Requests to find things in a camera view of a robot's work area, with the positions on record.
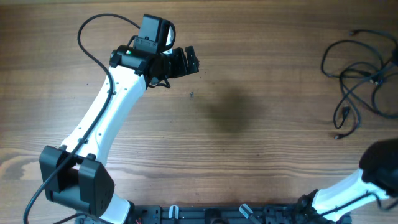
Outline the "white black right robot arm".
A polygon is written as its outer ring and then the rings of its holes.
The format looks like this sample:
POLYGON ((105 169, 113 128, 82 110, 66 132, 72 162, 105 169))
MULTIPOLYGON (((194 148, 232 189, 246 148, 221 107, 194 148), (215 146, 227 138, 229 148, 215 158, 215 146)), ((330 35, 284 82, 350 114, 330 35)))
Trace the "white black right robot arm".
POLYGON ((316 190, 304 207, 305 223, 342 222, 347 213, 371 202, 397 198, 397 139, 377 141, 362 155, 358 169, 338 183, 316 190))

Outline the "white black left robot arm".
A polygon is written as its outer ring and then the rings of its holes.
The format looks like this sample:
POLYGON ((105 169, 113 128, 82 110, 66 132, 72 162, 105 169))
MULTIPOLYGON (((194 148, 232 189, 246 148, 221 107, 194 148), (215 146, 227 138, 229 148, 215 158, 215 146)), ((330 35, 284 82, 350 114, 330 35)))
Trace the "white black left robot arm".
POLYGON ((109 150, 129 111, 148 88, 199 71, 194 48, 174 47, 172 22, 145 14, 139 33, 112 51, 104 84, 75 130, 59 147, 40 154, 39 194, 72 208, 74 219, 135 223, 135 206, 117 196, 106 170, 109 150))

